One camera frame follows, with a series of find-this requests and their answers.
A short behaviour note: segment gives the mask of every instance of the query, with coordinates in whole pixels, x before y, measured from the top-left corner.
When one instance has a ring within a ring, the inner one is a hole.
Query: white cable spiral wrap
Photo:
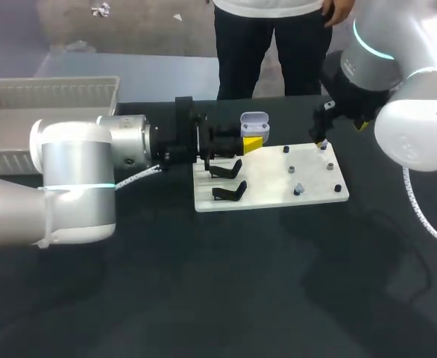
[[[116,190],[119,190],[119,189],[125,187],[126,185],[133,183],[134,181],[148,177],[149,175],[159,173],[161,171],[162,171],[162,169],[160,168],[160,166],[158,166],[158,165],[153,166],[152,168],[146,169],[143,172],[137,173],[137,174],[133,175],[132,177],[129,177],[128,179],[125,179],[125,180],[121,181],[120,183],[117,183]]]
[[[419,207],[418,201],[415,198],[414,190],[412,190],[411,177],[409,176],[409,169],[403,167],[404,176],[404,186],[406,187],[407,196],[411,202],[412,209],[414,209],[415,214],[418,216],[422,225],[426,228],[429,233],[437,239],[437,230],[427,221],[426,217],[422,213]]]

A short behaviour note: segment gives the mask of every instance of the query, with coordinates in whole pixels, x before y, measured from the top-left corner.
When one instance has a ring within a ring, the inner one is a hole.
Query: black tabletop
[[[264,110],[284,145],[309,142],[322,101],[198,106],[223,123]],[[120,111],[167,126],[174,106]],[[437,241],[372,128],[330,141],[346,203],[199,214],[183,167],[118,192],[109,240],[0,251],[0,357],[437,357]],[[412,180],[437,227],[437,172]]]

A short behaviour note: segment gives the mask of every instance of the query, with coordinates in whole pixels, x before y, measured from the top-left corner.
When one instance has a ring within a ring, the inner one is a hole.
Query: leg
[[[275,37],[285,79],[285,95],[320,95],[320,71],[333,30],[321,11],[277,19]]]
[[[218,99],[251,98],[271,44],[273,25],[216,7],[217,56],[220,65]]]

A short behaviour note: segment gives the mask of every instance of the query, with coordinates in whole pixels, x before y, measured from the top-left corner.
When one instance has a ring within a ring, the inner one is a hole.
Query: hand
[[[324,27],[330,28],[343,22],[350,15],[353,10],[354,2],[356,0],[324,0],[323,2],[323,16],[327,15],[331,10],[331,5],[335,5],[335,12],[333,17],[328,21]]]

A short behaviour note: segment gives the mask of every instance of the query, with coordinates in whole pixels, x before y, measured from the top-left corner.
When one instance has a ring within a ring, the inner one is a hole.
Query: black clip
[[[245,190],[247,190],[246,181],[241,182],[235,192],[222,188],[212,188],[213,200],[240,201]]]
[[[209,172],[213,177],[235,179],[242,168],[242,160],[238,159],[232,169],[222,168],[220,166],[210,166]]]

